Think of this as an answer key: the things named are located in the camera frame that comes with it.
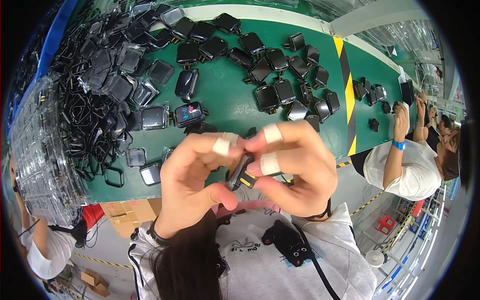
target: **black cable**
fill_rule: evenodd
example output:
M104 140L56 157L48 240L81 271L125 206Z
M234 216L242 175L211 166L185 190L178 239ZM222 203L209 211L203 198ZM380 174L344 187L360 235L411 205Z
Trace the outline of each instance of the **black cable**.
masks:
M100 225L98 225L98 228L100 228L100 227L102 226L102 224L105 223L105 222L107 222L107 221L108 221L108 219L103 220L103 222L100 223Z
M88 246L88 245L86 244L86 242L85 242L85 246L87 246L87 248L93 248L93 247L95 247L96 241L98 240L98 221L97 221L97 219L96 219L95 210L93 209L92 206L90 206L90 208L92 209L92 212L93 212L93 218L95 218L95 224L96 224L95 233L96 233L96 235L95 235L95 243L93 244L92 247Z
M28 229L26 229L24 232L20 233L20 235L18 237L21 237L22 234L26 233L27 231L29 231L30 229L32 229L33 226L35 226L36 223L38 223L40 221L40 219L38 219L37 221L35 221L35 223L33 223L32 226L30 226Z

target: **white shirt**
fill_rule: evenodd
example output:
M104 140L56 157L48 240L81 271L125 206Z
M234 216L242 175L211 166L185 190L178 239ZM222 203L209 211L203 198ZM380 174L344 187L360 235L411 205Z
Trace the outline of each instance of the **white shirt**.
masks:
M402 156L402 175L393 180L386 192L419 201L430 197L442 184L442 177L435 164L437 154L425 141L405 140L407 147ZM392 142L376 146L363 164L365 179L371 185L383 189L385 163Z
M331 299L312 260L304 257L300 234L286 217L261 207L219 221L222 219L216 232L221 260L218 265L223 268L219 282L229 299ZM304 231L328 282L341 299L372 299L377 280L356 246L346 203L325 222L295 216L292 222ZM151 225L152 221L145 222L138 228L128 252L142 300L159 299L149 260L151 251L161 247L146 234Z
M44 257L33 241L33 234L24 233L20 242L27 248L27 261L32 271L40 278L52 279L63 270L72 255L75 239L66 232L47 228L47 257Z

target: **fingernail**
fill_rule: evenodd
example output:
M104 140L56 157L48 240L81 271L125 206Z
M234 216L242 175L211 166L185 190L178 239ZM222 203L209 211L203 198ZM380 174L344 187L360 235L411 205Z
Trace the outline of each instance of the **fingernail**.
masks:
M254 162L250 163L247 166L247 171L249 171L249 172L256 172L258 170L260 170L260 161L259 160L255 160Z

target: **red stool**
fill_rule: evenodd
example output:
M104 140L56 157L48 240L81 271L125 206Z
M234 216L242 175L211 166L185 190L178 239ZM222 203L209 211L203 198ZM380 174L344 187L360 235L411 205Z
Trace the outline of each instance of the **red stool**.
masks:
M390 232L392 231L393 226L395 226L395 221L386 213L384 213L385 218L383 219L378 219L378 222L380 223L378 228L375 228L377 231L383 233L384 235L389 235Z
M87 231L105 215L100 204L90 204L84 206L83 220L87 223Z
M412 216L418 217L420 215L420 211L424 202L425 202L425 199L417 201L415 203L415 206L413 207L413 210L412 210Z

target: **bracelet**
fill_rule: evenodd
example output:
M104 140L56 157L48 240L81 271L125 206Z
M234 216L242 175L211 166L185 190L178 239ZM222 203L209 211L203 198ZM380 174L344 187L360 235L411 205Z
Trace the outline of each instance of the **bracelet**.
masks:
M153 238L153 240L159 245L159 246L163 246L163 247L167 247L170 245L170 242L168 241L168 239L164 239L162 238L161 236L159 236L156 232L155 232L155 223L156 223L156 220L158 219L158 216L155 218L155 220L152 222L152 225L150 226L150 229L147 230L147 234Z

